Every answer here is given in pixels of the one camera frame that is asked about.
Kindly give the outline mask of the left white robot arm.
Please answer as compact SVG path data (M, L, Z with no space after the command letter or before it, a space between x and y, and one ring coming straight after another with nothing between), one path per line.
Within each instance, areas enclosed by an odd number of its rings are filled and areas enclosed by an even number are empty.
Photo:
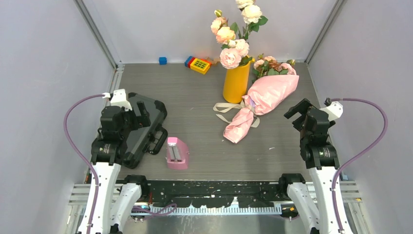
M150 140L162 127L163 109L155 102L129 101L130 106L110 104L101 112L97 138L92 142L91 187L79 234L121 234L136 201L149 197L146 178L128 175L119 197L113 194L122 167L134 169L150 151Z

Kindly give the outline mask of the pink flower bouquet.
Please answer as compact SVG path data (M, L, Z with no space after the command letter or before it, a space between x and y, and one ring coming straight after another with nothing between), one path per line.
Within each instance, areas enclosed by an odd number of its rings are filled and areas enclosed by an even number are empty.
M271 56L260 57L253 65L256 80L242 96L245 107L231 121L217 115L228 123L223 137L232 143L242 140L254 122L254 115L262 116L274 110L283 100L292 94L298 85L299 75L294 69L295 60L277 62Z

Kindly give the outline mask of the beige ribbon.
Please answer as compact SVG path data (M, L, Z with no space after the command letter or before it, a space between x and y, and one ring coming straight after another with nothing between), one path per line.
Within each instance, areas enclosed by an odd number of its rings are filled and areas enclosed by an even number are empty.
M244 101L241 101L239 104L237 103L216 103L213 106L213 110L218 113L227 113L232 109L242 109L245 107ZM251 128L257 128L260 124L260 118L257 115L254 115L255 120L251 124Z

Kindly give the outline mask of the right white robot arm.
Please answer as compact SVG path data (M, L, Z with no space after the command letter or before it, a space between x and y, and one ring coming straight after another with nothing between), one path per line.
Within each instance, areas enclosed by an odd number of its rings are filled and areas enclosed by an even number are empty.
M308 234L351 234L339 184L339 160L335 147L329 142L329 128L343 113L335 101L318 109L304 98L291 107L284 117L300 114L292 122L300 133L300 156L308 170L316 199L313 200L301 174L282 174L278 194L292 200Z

